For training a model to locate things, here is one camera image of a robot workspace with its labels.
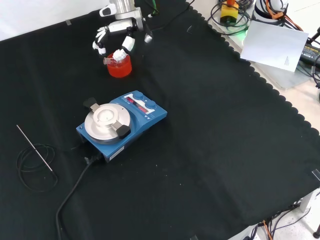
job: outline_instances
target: metal rod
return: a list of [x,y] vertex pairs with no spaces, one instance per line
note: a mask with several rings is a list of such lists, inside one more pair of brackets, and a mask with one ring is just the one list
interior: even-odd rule
[[45,163],[45,165],[50,169],[51,172],[52,171],[51,167],[49,166],[49,164],[45,161],[45,159],[41,156],[41,154],[38,152],[38,150],[35,148],[35,146],[32,144],[32,142],[29,140],[29,138],[27,138],[27,136],[25,135],[25,133],[21,130],[21,128],[16,125],[17,128],[20,130],[20,132],[23,134],[23,136],[25,137],[25,139],[27,139],[27,141],[30,143],[30,145],[33,147],[33,149],[36,151],[36,153],[39,155],[39,157],[42,159],[42,161]]

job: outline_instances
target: red display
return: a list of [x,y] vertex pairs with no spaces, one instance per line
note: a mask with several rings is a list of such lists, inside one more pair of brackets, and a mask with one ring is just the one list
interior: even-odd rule
[[139,103],[137,103],[135,100],[133,100],[131,97],[127,96],[125,99],[127,99],[130,103],[135,105],[138,109],[140,109],[145,114],[148,112],[147,109],[145,109],[143,106],[141,106]]

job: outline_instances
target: electronic equipment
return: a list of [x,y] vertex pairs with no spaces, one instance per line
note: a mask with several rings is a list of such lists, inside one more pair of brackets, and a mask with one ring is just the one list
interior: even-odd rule
[[[306,44],[302,50],[300,60],[308,65],[313,65],[315,63],[316,58],[320,54],[320,48],[312,46],[311,44]],[[320,59],[316,61],[315,66],[320,68]]]
[[227,0],[224,4],[221,5],[220,23],[235,24],[238,17],[238,3],[235,0]]
[[109,162],[144,131],[167,116],[167,111],[139,91],[132,91],[110,103],[98,105],[92,97],[83,105],[90,109],[76,128]]

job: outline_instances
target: device label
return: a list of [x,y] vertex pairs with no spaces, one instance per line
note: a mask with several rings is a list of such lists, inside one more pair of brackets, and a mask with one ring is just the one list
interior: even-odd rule
[[121,147],[118,151],[116,151],[112,156],[110,157],[110,160],[112,160],[115,156],[117,156],[121,151],[125,149],[125,146]]

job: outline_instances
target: orange cable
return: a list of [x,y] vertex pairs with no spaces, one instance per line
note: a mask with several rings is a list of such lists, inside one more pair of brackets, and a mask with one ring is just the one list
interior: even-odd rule
[[267,228],[267,225],[266,225],[266,221],[265,221],[265,220],[263,220],[263,224],[264,224],[264,228],[265,228],[266,232],[268,233],[268,236],[269,236],[270,240],[272,240],[272,237],[271,237],[270,232],[269,232],[269,230],[268,230],[268,228]]
[[[281,12],[278,12],[278,13],[276,13],[276,14],[274,14],[274,13],[272,12],[272,10],[270,9],[270,6],[269,6],[269,0],[265,0],[265,6],[266,6],[266,9],[267,9],[268,13],[271,15],[271,18],[272,18],[272,19],[278,19],[278,18],[281,18],[281,17],[284,16],[284,13],[283,13],[282,11],[281,11]],[[285,19],[287,19],[290,23],[292,23],[293,25],[295,25],[300,31],[303,31],[302,28],[301,28],[299,25],[295,24],[294,21],[291,20],[290,17],[288,17],[288,16],[286,16],[286,15],[285,15],[284,17],[285,17]]]

